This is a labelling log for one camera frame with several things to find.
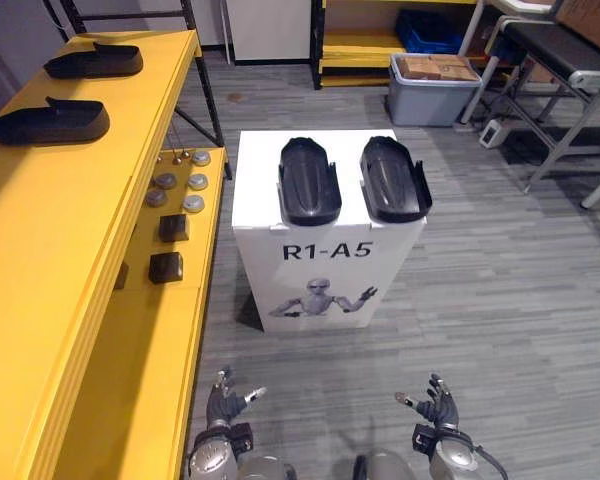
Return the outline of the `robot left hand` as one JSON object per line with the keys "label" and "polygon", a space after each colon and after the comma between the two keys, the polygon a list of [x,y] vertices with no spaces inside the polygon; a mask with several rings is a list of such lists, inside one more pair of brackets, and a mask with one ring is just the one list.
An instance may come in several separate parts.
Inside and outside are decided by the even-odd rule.
{"label": "robot left hand", "polygon": [[267,388],[261,386],[244,395],[238,395],[232,390],[232,374],[229,365],[221,368],[216,374],[206,405],[208,428],[229,426],[237,416],[267,393]]}

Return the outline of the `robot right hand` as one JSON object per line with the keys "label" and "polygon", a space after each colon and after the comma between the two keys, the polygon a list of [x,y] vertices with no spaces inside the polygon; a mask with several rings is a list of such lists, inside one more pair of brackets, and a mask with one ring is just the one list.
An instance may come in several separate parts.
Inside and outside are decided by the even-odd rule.
{"label": "robot right hand", "polygon": [[426,401],[414,400],[405,392],[396,392],[395,400],[432,423],[435,428],[459,429],[459,413],[451,391],[444,380],[436,373],[431,373]]}

